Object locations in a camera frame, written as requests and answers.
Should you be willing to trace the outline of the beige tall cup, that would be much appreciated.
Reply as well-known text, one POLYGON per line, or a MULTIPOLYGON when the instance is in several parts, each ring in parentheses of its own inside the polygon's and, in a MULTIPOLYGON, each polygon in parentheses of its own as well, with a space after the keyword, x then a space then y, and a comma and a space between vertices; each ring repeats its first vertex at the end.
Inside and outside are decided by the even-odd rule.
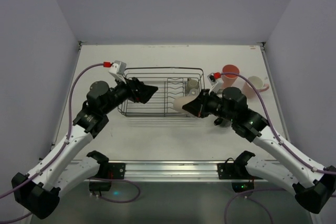
POLYGON ((179 113, 190 114, 189 112, 183 109, 183 106, 194 101, 195 99, 196 99, 196 96, 183 96, 183 97, 176 98, 173 102, 173 109, 179 113))

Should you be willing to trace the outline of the black mug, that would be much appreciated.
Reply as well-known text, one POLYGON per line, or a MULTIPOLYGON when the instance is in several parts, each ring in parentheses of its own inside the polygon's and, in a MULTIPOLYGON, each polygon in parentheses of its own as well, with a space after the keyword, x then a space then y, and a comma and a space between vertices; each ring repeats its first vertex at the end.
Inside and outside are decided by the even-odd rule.
POLYGON ((224 118, 217 118, 214 120, 214 125, 219 127, 229 127, 231 126, 232 121, 224 118))

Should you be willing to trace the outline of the pink faceted mug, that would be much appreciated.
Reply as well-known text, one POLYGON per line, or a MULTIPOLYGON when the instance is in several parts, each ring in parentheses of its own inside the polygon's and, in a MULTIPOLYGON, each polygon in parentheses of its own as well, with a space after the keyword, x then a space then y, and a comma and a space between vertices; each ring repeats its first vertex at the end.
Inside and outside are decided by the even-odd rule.
POLYGON ((258 93, 267 91, 270 87, 269 84, 264 83, 264 81, 257 76, 251 76, 251 77, 247 78, 247 80, 248 81, 246 81, 244 83, 242 93, 248 99, 252 99, 257 95, 257 93, 255 92, 255 90, 252 88, 252 86, 250 84, 252 84, 254 86, 254 88, 256 89, 256 91, 258 93))

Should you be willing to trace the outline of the salmon pink plastic cup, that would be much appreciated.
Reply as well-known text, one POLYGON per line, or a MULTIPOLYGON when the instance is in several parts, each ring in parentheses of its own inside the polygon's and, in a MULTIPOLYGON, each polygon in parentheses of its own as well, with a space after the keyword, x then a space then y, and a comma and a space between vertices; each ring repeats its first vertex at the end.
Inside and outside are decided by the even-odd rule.
POLYGON ((235 65, 225 65, 222 68, 222 88, 231 87, 237 79, 237 75, 240 74, 239 68, 235 65))

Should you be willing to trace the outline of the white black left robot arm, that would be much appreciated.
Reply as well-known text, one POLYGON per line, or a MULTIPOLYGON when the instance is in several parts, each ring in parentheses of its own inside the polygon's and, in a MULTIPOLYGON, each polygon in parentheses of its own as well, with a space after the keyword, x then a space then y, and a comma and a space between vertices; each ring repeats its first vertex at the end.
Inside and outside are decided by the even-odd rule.
POLYGON ((109 159, 92 151, 76 166, 68 169, 73 158, 107 125, 108 113, 126 100, 146 104, 157 92, 137 78, 119 81, 115 88, 104 81, 90 86, 87 99, 77 114, 70 132, 27 174, 12 178, 15 200, 39 219, 47 218, 58 206, 61 196, 83 180, 109 174, 109 159))

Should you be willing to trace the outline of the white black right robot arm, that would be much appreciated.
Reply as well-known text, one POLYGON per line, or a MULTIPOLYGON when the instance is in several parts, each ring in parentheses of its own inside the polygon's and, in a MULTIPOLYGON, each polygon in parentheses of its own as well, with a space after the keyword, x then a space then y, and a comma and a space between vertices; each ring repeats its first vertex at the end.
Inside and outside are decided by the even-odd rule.
POLYGON ((221 97, 202 90, 198 96, 177 99, 174 108, 197 118, 214 115, 229 120, 237 135, 280 163, 274 165, 244 151, 231 169, 237 176, 265 179, 294 195, 296 201, 313 214, 318 214, 335 192, 335 167, 325 167, 294 147, 274 130, 269 120, 248 108, 247 98, 238 88, 224 89, 221 97))

